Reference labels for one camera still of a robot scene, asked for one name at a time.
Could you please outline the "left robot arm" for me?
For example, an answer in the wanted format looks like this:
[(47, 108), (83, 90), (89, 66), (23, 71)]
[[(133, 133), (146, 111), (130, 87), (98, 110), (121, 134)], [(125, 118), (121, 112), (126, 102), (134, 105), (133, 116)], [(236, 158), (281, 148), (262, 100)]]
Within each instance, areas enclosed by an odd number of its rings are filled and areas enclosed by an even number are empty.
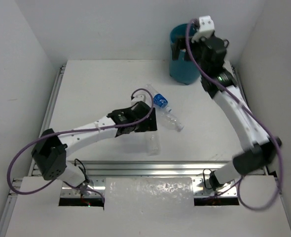
[(44, 180), (57, 179), (78, 188), (89, 182), (88, 176), (84, 168), (68, 162), (68, 156), (105, 139), (156, 130), (155, 108), (139, 101), (64, 134), (45, 130), (32, 150), (32, 157)]

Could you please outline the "clear bottle front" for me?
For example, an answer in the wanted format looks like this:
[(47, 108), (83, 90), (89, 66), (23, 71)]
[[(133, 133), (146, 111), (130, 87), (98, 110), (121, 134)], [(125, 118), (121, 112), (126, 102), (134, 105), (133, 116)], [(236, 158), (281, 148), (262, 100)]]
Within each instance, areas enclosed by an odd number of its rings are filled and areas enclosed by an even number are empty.
[(147, 132), (145, 134), (146, 152), (148, 156), (156, 156), (160, 154), (161, 148), (159, 143), (159, 136), (157, 132)]

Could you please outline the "clear bottle diagonal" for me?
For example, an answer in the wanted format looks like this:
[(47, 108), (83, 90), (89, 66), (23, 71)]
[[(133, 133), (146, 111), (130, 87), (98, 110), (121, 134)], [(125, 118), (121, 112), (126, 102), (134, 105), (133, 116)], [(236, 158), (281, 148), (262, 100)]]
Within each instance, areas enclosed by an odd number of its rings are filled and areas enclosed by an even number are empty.
[(160, 112), (158, 121), (163, 127), (169, 130), (181, 132), (184, 128), (184, 125), (171, 112)]

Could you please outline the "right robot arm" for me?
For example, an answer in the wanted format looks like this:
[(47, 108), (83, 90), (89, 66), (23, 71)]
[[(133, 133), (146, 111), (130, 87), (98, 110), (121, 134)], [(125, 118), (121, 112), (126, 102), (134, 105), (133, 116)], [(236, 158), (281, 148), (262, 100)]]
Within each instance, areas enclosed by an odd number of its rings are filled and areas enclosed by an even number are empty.
[(205, 187), (216, 191), (239, 176), (248, 175), (271, 164), (276, 148), (262, 126), (246, 113), (248, 107), (235, 78), (224, 67), (228, 40), (216, 36), (202, 37), (189, 45), (195, 62), (206, 75), (217, 82), (213, 84), (205, 76), (201, 77), (204, 90), (225, 113), (243, 149), (228, 164), (210, 173)]

